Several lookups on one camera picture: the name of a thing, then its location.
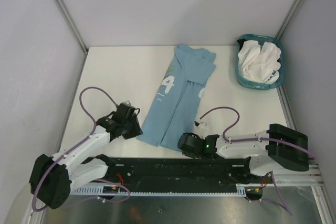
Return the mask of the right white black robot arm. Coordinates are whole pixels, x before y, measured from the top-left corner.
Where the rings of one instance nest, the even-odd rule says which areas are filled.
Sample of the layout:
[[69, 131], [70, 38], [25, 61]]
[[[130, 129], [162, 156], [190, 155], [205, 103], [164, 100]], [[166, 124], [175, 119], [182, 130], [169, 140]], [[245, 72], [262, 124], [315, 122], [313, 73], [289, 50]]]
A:
[[191, 158], [246, 159], [243, 179], [254, 183], [261, 176], [279, 170], [307, 172], [309, 170], [308, 137], [281, 124], [270, 124], [269, 129], [243, 136], [202, 136], [184, 133], [178, 148]]

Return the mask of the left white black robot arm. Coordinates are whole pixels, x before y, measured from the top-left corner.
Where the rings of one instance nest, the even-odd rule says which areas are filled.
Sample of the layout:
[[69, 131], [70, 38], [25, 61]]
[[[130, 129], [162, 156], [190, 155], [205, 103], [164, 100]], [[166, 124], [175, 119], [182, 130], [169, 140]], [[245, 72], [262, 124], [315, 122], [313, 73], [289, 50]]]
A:
[[57, 209], [79, 187], [100, 179], [112, 181], [115, 161], [104, 154], [93, 154], [119, 137], [127, 140], [141, 135], [139, 113], [140, 109], [129, 102], [120, 103], [115, 111], [94, 120], [93, 129], [83, 140], [52, 156], [40, 155], [29, 179], [33, 210], [39, 211], [38, 200]]

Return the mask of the light blue t shirt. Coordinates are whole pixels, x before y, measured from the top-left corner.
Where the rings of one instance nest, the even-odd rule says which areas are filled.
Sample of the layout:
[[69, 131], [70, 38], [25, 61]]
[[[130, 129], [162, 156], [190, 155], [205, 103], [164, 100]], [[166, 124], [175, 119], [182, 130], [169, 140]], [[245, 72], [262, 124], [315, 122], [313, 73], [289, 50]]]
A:
[[142, 124], [138, 140], [178, 151], [180, 137], [191, 132], [216, 53], [177, 45], [174, 57]]

